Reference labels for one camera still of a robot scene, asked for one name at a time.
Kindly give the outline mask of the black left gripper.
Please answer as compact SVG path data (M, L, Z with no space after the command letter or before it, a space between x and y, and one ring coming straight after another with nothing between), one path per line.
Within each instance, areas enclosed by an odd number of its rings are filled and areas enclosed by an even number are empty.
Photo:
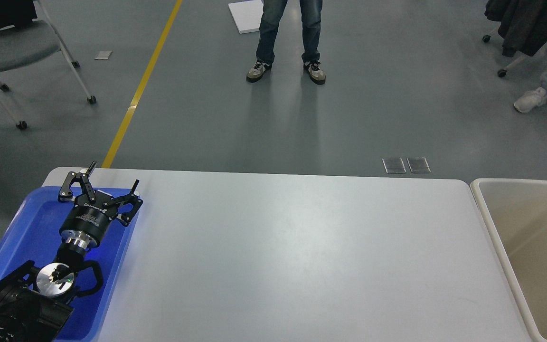
M58 202L73 203L59 229L62 248L99 247L114 221L128 227L143 204L143 200L135 193L140 182L138 179L129 193L119 197L101 190L95 191L89 176L96 165L97 162L93 161L85 171L70 171L59 188ZM71 186L76 183L82 189L82 195L74 197ZM131 205L130 210L122 212L121 208L128 204Z

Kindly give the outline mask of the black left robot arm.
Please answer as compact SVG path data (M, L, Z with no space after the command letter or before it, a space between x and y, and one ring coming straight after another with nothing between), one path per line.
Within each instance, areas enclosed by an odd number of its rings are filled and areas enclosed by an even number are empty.
M97 189L95 164L27 196L0 241L0 342L89 342L104 323L143 200Z

